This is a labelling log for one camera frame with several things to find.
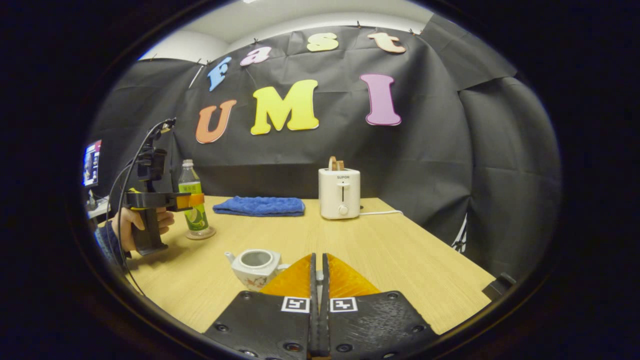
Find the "pink letter i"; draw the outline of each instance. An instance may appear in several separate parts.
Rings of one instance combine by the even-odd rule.
[[[391,84],[394,78],[380,74],[362,74],[360,79],[369,88],[369,104],[371,112],[367,115],[367,122],[371,125],[394,126],[400,124],[400,115],[394,112],[391,99]]]

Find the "power cord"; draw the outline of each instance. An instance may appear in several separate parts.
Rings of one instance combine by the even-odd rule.
[[[376,211],[374,213],[360,213],[361,215],[382,215],[382,214],[394,214],[394,213],[400,213],[402,215],[404,215],[404,213],[400,210],[391,210],[391,211]]]

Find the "white ceiling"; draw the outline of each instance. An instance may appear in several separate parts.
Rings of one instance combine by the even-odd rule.
[[[422,24],[427,23],[432,14],[421,5],[406,0],[255,0],[249,4],[238,0],[200,17],[183,30],[205,33],[231,44],[281,22],[341,12],[379,13]]]

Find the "black cable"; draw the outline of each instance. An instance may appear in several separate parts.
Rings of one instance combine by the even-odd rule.
[[[122,176],[122,174],[124,173],[124,170],[127,170],[127,168],[130,167],[130,166],[132,166],[131,160],[129,160],[129,162],[127,162],[127,164],[120,171],[118,176],[116,176],[116,179],[113,181],[113,185],[111,185],[111,189],[109,191],[109,199],[112,199],[111,196],[113,195],[113,190],[115,189],[116,184],[118,183],[118,180],[120,179],[120,176]],[[107,201],[107,219],[109,218],[109,208],[110,207],[111,207],[111,201]],[[111,246],[111,239],[110,239],[110,236],[109,236],[109,231],[107,231],[107,242],[109,243],[109,250],[111,250],[111,254],[115,256],[116,252],[113,250],[113,247]]]
[[[93,191],[93,190],[91,191],[91,193],[93,194],[93,198],[94,198],[96,201],[98,201],[98,200],[102,200],[102,199],[104,199],[105,197],[109,196],[109,194],[107,194],[107,195],[105,195],[105,196],[98,196],[98,195],[96,195],[96,194],[95,194],[95,191]]]
[[[159,126],[163,126],[165,124],[167,124],[168,122],[172,121],[171,119],[166,119],[164,121],[161,121],[159,123],[157,123],[154,127],[151,128],[151,130],[149,130],[149,132],[147,133],[147,135],[145,136],[144,140],[142,140],[142,143],[140,144],[140,147],[138,148],[138,151],[136,151],[136,154],[133,156],[133,158],[131,159],[132,164],[136,161],[136,159],[138,159],[138,155],[140,154],[140,151],[142,151],[142,148],[144,148],[147,139],[149,139],[149,136],[155,136],[156,135],[156,131],[158,130],[157,128]],[[129,177],[131,176],[131,170],[133,170],[133,166],[129,167],[129,171],[127,172],[127,176],[125,176],[124,179],[124,186],[127,186],[127,182],[129,181]],[[122,200],[124,199],[124,189],[120,192],[120,200],[118,201],[118,241],[120,240],[120,236],[121,236],[121,228],[122,228]],[[124,262],[124,266],[127,268],[127,271],[129,273],[129,276],[131,277],[131,280],[133,280],[133,283],[136,285],[136,287],[138,288],[138,290],[140,290],[140,293],[142,294],[142,296],[146,297],[145,293],[142,291],[142,289],[140,288],[140,286],[138,285],[138,283],[136,282],[136,280],[134,279],[133,275],[131,274],[131,270],[129,270],[129,266],[127,266],[127,261],[125,259],[125,255],[124,255],[124,251],[122,251],[122,246],[120,246],[120,255],[122,256],[123,262]]]

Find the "foam letter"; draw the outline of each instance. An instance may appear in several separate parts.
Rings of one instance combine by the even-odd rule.
[[[402,46],[396,46],[394,41],[399,41],[397,37],[390,37],[387,33],[375,33],[367,36],[376,41],[376,45],[384,51],[390,53],[403,53],[406,49]]]
[[[265,46],[259,49],[253,50],[252,52],[247,54],[242,61],[240,61],[240,66],[247,66],[254,63],[261,63],[264,60],[269,58],[269,52],[271,51],[271,47]]]
[[[209,87],[209,91],[213,91],[216,86],[220,85],[220,83],[225,79],[224,73],[227,72],[228,66],[227,63],[231,61],[231,57],[227,56],[224,60],[222,60],[219,64],[213,68],[207,76],[211,79],[211,87]]]
[[[334,33],[313,34],[309,37],[307,49],[309,51],[325,51],[338,47],[338,41],[334,40],[338,36]]]
[[[402,121],[400,115],[394,111],[391,99],[391,84],[394,78],[380,74],[362,74],[360,79],[369,88],[369,103],[371,112],[367,115],[367,122],[371,125],[398,125]]]
[[[199,143],[214,142],[225,133],[231,108],[236,102],[235,100],[227,100],[220,104],[220,119],[214,131],[209,131],[209,122],[211,121],[211,114],[216,111],[215,105],[200,110],[200,120],[198,120],[198,126],[196,127],[196,140]]]
[[[314,89],[317,85],[316,80],[300,80],[291,85],[284,100],[273,86],[256,90],[253,97],[258,103],[251,134],[261,135],[271,130],[271,125],[267,124],[267,115],[271,118],[276,130],[282,130],[289,112],[291,112],[291,120],[287,123],[289,130],[317,128],[319,121],[314,116],[313,104]]]

